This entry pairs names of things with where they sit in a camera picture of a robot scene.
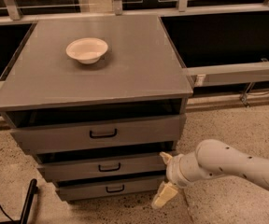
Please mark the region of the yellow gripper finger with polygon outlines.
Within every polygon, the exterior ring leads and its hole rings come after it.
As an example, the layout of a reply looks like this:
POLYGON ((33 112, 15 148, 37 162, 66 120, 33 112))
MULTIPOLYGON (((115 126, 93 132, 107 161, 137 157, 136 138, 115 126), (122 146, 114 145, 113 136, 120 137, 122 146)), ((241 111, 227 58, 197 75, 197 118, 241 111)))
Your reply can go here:
POLYGON ((177 195, 178 195, 178 187, 172 184, 171 182, 163 181, 152 200, 151 207, 153 209, 162 208, 177 195))
POLYGON ((165 165, 168 165, 173 159, 173 156, 166 152, 161 152, 160 156, 163 158, 163 162, 165 165))

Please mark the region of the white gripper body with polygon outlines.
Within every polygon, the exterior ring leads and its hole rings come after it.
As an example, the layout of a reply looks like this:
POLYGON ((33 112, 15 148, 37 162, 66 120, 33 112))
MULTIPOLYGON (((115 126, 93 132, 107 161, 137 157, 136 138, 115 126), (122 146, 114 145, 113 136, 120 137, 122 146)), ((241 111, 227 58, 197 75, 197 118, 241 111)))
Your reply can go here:
POLYGON ((166 164, 167 179, 178 188, 184 188, 203 178, 201 169, 193 152, 178 154, 166 164))

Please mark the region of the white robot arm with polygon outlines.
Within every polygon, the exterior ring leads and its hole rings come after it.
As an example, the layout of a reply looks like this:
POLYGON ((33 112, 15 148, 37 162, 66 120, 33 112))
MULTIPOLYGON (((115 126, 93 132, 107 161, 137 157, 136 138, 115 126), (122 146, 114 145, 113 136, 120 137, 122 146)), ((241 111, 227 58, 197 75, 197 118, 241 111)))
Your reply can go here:
POLYGON ((151 206, 162 208, 181 189, 200 180, 238 176, 269 191, 269 160, 243 153, 219 140, 207 139, 189 154, 161 152, 166 180, 159 186, 151 206))

